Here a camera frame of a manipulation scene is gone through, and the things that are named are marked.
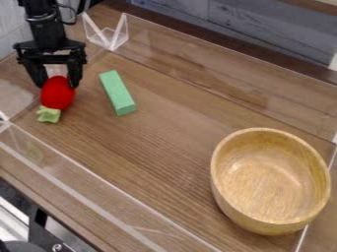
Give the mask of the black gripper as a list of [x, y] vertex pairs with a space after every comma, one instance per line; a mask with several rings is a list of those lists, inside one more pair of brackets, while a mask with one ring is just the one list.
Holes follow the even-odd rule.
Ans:
[[17, 62], [26, 66], [35, 85], [42, 88], [48, 74], [43, 64], [67, 64], [70, 87], [75, 89], [83, 78], [83, 65], [87, 63], [86, 43], [66, 38], [55, 48], [43, 48], [35, 41], [13, 44]]

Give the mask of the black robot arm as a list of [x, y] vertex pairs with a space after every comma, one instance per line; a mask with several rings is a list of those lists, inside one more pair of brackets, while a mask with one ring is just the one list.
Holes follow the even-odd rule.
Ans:
[[68, 87], [76, 89], [83, 78], [83, 65], [87, 63], [86, 44], [70, 39], [64, 26], [76, 22], [62, 20], [59, 9], [64, 8], [56, 0], [17, 0], [26, 10], [34, 39], [16, 42], [17, 63], [21, 64], [39, 88], [43, 87], [48, 73], [46, 64], [67, 67]]

